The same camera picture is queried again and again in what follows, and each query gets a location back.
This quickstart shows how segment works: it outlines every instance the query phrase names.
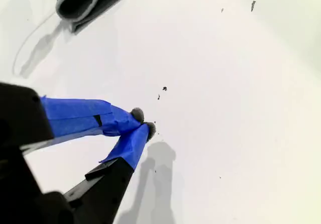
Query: small black speck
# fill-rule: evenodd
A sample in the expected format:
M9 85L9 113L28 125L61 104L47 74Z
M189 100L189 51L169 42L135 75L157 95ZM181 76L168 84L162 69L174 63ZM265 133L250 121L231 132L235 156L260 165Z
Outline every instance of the small black speck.
M254 5L255 5L255 3L256 3L256 1L253 1L253 2L252 2L251 12L252 12L252 11L253 11L253 9L254 9Z

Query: white surface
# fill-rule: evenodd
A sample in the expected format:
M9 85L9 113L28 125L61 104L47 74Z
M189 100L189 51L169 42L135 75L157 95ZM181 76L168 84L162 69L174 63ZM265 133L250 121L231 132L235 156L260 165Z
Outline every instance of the white surface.
M15 54L55 0L0 0L0 77L156 121L115 223L320 223L321 0L255 0L251 12L252 1L121 0L77 36L44 38L22 79ZM30 37L17 69L58 24ZM27 160L43 191L64 192L115 142L86 137Z

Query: blue tape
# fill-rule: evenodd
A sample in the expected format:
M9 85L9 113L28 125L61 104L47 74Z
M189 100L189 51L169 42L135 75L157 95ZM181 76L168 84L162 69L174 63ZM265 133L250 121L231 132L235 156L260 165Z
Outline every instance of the blue tape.
M119 136L141 125L130 113L103 100L42 97L41 102L55 137L51 144L86 135Z
M145 147L148 133L149 128L147 124L143 124L138 129L120 136L107 158L100 162L105 163L109 160L122 157L135 170Z

